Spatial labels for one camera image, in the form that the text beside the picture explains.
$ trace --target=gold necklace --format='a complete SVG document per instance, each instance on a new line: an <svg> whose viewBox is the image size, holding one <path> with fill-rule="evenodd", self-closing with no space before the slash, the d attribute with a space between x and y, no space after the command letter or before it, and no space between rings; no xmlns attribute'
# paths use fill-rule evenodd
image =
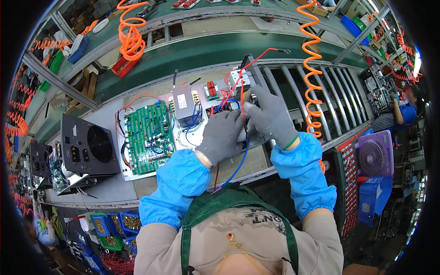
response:
<svg viewBox="0 0 440 275"><path fill-rule="evenodd" d="M219 271L217 271L217 274L220 274L220 270L221 270L221 268L223 267L224 260L225 260L226 257L227 257L227 253L229 252L229 249L231 248L231 245L235 245L235 246L237 246L241 251L243 251L243 253L246 255L246 257L248 257L248 259L252 262L252 264L258 269L258 271L261 273L261 275L264 275L264 272L262 272L261 269L257 266L257 264L255 264L255 262L254 262L254 261L252 260L252 258L249 256L249 254L246 253L246 251L243 250L243 248L242 248L242 244L233 241L233 239L234 239L234 234L229 233L229 234L227 235L227 238L231 241L231 243L229 244L229 246L228 246L228 248L227 248L227 250L226 250L226 254L225 254L224 257L223 257L223 260L221 261L221 264L220 264L220 267L219 267Z"/></svg>

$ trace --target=gray work glove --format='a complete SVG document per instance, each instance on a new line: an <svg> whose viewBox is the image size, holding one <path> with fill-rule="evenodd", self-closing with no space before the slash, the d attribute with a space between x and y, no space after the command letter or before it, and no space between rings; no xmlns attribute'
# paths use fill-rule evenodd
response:
<svg viewBox="0 0 440 275"><path fill-rule="evenodd" d="M396 94L393 91L391 91L389 93L389 97L391 98L391 100L395 100L396 99Z"/></svg>
<svg viewBox="0 0 440 275"><path fill-rule="evenodd" d="M214 114L203 130L202 143L195 149L216 166L220 161L241 153L242 145L237 144L237 139L243 127L240 109Z"/></svg>
<svg viewBox="0 0 440 275"><path fill-rule="evenodd" d="M250 94L257 96L260 107L249 103ZM292 145L298 137L298 131L281 98L257 85L246 92L244 101L245 114L258 132L266 139L274 139L280 149L285 150Z"/></svg>

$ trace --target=purple desk fan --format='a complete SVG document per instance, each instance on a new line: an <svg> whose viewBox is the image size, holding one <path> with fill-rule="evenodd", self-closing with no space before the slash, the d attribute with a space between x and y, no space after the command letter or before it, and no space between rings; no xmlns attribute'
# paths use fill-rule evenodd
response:
<svg viewBox="0 0 440 275"><path fill-rule="evenodd" d="M393 176L394 158L389 130L360 137L355 148L359 149L359 174Z"/></svg>

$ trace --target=fan grille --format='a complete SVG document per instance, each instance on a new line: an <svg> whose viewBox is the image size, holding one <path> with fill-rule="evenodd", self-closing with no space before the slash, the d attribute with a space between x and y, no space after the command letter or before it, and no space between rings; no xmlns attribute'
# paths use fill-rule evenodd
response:
<svg viewBox="0 0 440 275"><path fill-rule="evenodd" d="M103 163L113 157L113 148L107 133L99 126L92 126L87 133L87 142L92 155Z"/></svg>
<svg viewBox="0 0 440 275"><path fill-rule="evenodd" d="M359 165L369 176L376 176L385 165L385 149L376 139L367 140L359 148Z"/></svg>

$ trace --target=white tape roll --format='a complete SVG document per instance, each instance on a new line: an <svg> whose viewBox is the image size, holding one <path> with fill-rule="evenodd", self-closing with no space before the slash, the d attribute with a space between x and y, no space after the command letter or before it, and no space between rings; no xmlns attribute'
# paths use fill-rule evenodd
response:
<svg viewBox="0 0 440 275"><path fill-rule="evenodd" d="M64 166L64 162L61 164L61 172L63 173L63 175L64 175L66 178L70 178L71 176L75 175L75 173L73 173L73 172L71 172L71 171L68 171L68 170L66 169L66 167Z"/></svg>

